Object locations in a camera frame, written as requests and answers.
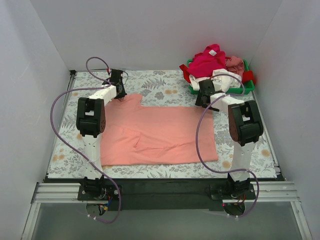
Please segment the salmon pink t shirt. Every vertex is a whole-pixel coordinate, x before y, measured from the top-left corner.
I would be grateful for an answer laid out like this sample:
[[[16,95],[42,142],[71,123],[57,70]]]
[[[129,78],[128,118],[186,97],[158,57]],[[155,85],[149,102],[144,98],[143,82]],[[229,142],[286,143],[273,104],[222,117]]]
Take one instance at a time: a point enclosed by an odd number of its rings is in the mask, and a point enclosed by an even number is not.
[[[142,106],[142,98],[130,94],[105,106],[101,165],[197,163],[196,129],[204,110],[196,106]],[[218,160],[211,112],[204,115],[198,142],[205,162]]]

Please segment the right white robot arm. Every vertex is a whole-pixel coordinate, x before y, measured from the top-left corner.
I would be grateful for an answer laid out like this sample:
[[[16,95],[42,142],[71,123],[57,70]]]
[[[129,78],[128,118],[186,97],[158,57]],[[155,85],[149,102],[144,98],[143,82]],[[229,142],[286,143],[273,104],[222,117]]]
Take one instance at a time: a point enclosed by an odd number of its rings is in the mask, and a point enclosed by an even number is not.
[[[196,105],[204,107],[206,111],[213,109],[223,112],[228,117],[229,134],[233,140],[233,159],[230,170],[214,170],[201,157],[199,131],[206,112],[201,115],[197,124],[195,147],[198,158],[205,168],[213,173],[227,174],[226,183],[217,186],[213,193],[220,197],[228,195],[232,199],[237,199],[251,190],[250,177],[258,180],[250,170],[252,152],[260,136],[264,133],[258,105],[254,100],[238,100],[225,92],[217,91],[213,81],[209,79],[199,83]]]

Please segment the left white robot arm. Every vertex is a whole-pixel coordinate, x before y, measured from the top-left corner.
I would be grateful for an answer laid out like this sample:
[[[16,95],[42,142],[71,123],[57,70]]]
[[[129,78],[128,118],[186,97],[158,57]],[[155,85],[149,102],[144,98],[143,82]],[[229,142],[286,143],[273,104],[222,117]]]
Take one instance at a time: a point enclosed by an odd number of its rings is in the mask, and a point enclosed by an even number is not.
[[[81,183],[83,191],[95,200],[102,200],[107,195],[105,180],[102,174],[101,140],[107,122],[105,106],[113,99],[121,99],[126,95],[123,84],[123,71],[112,69],[108,82],[104,83],[89,97],[81,97],[77,104],[76,128],[82,136],[84,155],[88,158],[84,179]]]

